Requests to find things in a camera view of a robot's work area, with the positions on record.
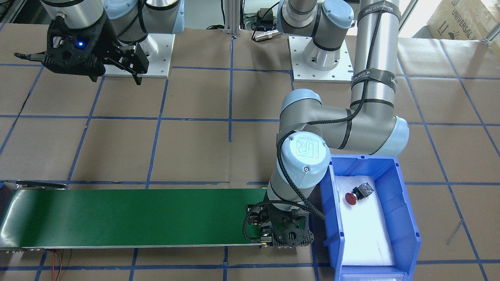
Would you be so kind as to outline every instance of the conveyor belt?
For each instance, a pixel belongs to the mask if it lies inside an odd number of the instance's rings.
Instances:
[[[14,190],[0,249],[247,245],[245,207],[265,191]]]

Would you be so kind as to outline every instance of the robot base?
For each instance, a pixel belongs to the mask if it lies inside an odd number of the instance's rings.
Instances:
[[[174,48],[174,34],[150,34],[158,44],[158,54],[148,57],[149,67],[144,78],[168,78],[170,64],[172,59],[172,50]],[[106,65],[106,74],[108,77],[132,77],[130,73],[121,70],[114,65]]]
[[[354,70],[346,42],[344,41],[340,47],[340,59],[337,67],[332,70],[321,71],[310,67],[304,61],[303,52],[311,40],[311,37],[288,37],[293,80],[297,82],[350,83]]]

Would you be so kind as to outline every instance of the metal connector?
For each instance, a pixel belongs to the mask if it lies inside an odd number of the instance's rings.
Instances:
[[[255,36],[255,42],[266,41],[269,39],[273,39],[275,37],[281,36],[283,33],[279,32],[277,29],[269,30],[264,33]]]

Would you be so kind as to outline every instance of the blue crate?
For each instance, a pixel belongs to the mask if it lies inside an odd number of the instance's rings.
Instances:
[[[369,176],[374,179],[382,205],[385,225],[394,254],[394,266],[343,265],[345,236],[338,203],[333,192],[337,176]],[[335,268],[335,281],[401,280],[411,281],[422,240],[412,205],[396,157],[332,154],[329,169],[319,183],[324,214],[330,265]]]

